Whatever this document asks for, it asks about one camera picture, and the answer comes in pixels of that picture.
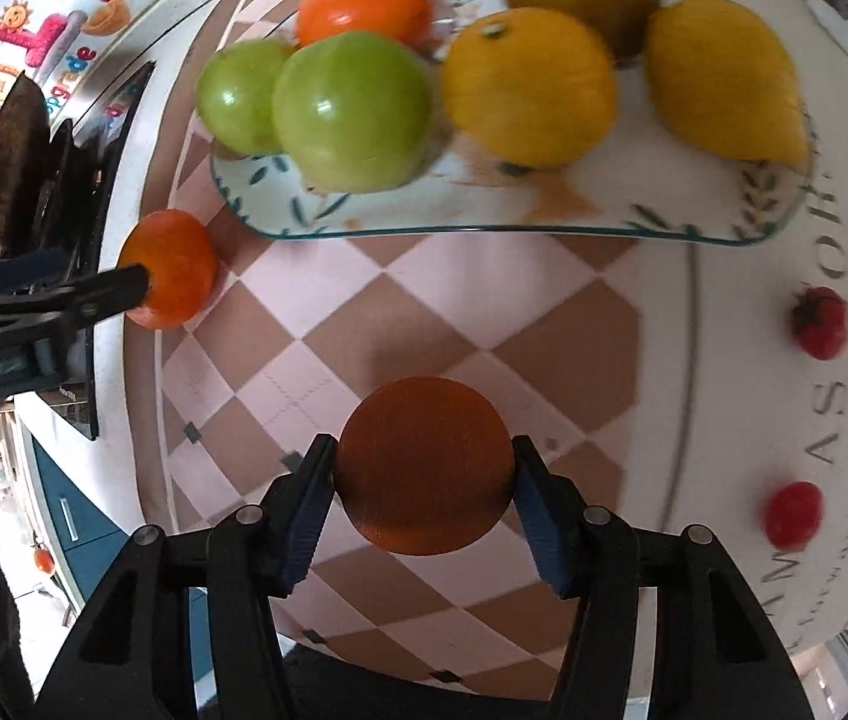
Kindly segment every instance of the fruit plate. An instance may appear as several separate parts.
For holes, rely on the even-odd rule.
[[[504,0],[434,1],[435,64],[466,25],[507,7]],[[293,16],[274,31],[291,37]],[[614,128],[561,170],[501,163],[464,133],[445,130],[435,132],[421,175],[391,191],[323,191],[308,184],[287,154],[240,157],[213,148],[211,171],[245,224],[272,238],[539,230],[749,245],[792,218],[814,176],[810,117],[811,161],[804,170],[739,162],[670,134],[654,116],[639,65],[618,70],[617,79]]]

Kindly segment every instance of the white plate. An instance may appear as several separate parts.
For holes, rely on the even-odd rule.
[[[504,0],[434,0],[435,59]],[[663,0],[665,4],[678,0]],[[293,35],[293,16],[275,32]],[[235,159],[215,148],[211,170],[228,205],[273,238],[540,230],[755,244],[780,230],[813,180],[767,162],[724,159],[687,145],[654,116],[643,69],[617,72],[619,115],[584,158],[557,172],[520,172],[456,133],[427,172],[399,189],[325,193],[286,154]],[[811,133],[811,162],[816,137]]]

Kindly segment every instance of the cabinet handle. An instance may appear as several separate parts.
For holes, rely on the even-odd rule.
[[[67,532],[71,535],[71,541],[78,541],[77,528],[74,527],[74,514],[71,514],[71,504],[67,502],[67,498],[58,498],[61,501],[61,512],[64,512],[64,524],[67,525]]]

